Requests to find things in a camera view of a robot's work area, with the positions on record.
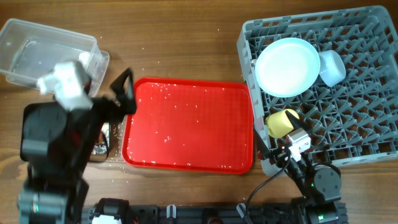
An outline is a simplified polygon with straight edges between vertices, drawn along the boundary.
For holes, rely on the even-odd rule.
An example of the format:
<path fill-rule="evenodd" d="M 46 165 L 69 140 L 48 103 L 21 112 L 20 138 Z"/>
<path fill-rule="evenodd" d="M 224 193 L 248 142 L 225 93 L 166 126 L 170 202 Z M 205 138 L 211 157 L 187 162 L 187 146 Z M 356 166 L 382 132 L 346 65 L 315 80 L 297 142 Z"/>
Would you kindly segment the light blue bowl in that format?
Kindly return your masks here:
<path fill-rule="evenodd" d="M 319 75 L 328 87 L 333 87 L 346 78 L 346 69 L 340 55 L 334 50 L 320 52 Z"/>

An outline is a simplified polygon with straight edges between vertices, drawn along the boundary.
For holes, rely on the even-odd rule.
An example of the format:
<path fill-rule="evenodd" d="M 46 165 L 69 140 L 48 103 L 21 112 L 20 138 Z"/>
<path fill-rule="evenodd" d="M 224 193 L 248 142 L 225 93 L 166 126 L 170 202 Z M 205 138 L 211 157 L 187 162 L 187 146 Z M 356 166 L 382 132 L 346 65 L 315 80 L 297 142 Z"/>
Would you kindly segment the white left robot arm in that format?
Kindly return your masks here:
<path fill-rule="evenodd" d="M 55 101 L 25 107 L 20 157 L 28 166 L 17 200 L 20 223 L 80 223 L 89 189 L 83 172 L 101 128 L 137 110 L 130 68 L 110 87 L 116 100 L 93 98 L 90 109 L 67 111 Z"/>

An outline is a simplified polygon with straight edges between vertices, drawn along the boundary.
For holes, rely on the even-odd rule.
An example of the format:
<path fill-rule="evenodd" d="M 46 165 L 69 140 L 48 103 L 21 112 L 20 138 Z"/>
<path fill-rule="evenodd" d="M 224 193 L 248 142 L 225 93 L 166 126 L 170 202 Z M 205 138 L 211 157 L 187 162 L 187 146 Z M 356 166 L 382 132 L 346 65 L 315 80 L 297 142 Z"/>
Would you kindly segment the yellow plastic cup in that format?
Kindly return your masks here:
<path fill-rule="evenodd" d="M 285 113 L 286 111 L 299 118 L 298 113 L 292 109 L 284 109 L 268 116 L 264 123 L 271 137 L 282 138 L 294 129 Z"/>

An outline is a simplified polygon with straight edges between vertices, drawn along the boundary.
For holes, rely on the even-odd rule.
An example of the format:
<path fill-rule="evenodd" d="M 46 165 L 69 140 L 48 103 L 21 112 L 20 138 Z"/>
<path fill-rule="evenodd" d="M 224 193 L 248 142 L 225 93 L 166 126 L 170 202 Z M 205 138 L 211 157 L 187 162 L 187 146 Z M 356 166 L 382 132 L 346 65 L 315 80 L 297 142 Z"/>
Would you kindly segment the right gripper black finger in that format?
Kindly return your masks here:
<path fill-rule="evenodd" d="M 255 136 L 255 142 L 256 142 L 256 148 L 257 148 L 257 156 L 259 159 L 268 159 L 270 157 L 270 150 L 267 147 L 266 143 L 264 140 L 261 138 L 260 134 L 257 132 L 255 128 L 253 128 L 254 131 L 254 136 Z"/>
<path fill-rule="evenodd" d="M 311 130 L 312 130 L 311 127 L 308 124 L 306 124 L 304 121 L 302 121 L 299 118 L 296 118 L 291 112 L 289 112 L 287 110 L 285 111 L 285 114 L 286 114 L 289 122 L 293 126 L 294 131 L 302 128 L 307 133 L 311 132 Z"/>

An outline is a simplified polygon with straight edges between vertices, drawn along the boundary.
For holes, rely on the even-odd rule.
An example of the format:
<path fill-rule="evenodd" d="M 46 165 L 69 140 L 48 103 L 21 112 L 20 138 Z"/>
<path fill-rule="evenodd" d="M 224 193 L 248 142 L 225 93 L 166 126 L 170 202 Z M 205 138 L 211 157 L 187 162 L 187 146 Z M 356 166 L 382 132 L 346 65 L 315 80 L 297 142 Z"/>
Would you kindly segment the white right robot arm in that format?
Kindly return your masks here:
<path fill-rule="evenodd" d="M 266 118 L 272 137 L 285 137 L 286 143 L 270 150 L 257 141 L 262 160 L 270 160 L 281 167 L 276 174 L 258 185 L 250 194 L 243 218 L 251 223 L 249 206 L 255 194 L 281 173 L 286 173 L 296 184 L 302 196 L 292 199 L 292 217 L 298 223 L 339 223 L 343 221 L 337 202 L 341 199 L 341 172 L 329 162 L 312 164 L 304 152 L 311 148 L 310 128 L 292 109 L 274 113 Z"/>

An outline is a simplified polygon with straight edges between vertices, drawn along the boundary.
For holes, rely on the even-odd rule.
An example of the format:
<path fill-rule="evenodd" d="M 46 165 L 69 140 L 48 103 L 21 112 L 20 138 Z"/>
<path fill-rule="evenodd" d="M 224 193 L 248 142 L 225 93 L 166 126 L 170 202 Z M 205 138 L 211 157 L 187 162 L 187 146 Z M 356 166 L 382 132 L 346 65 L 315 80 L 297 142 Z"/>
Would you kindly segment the light blue plate with rice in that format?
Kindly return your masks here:
<path fill-rule="evenodd" d="M 320 57 L 315 47 L 299 38 L 284 38 L 267 46 L 254 67 L 265 93 L 288 98 L 309 89 L 318 78 Z"/>

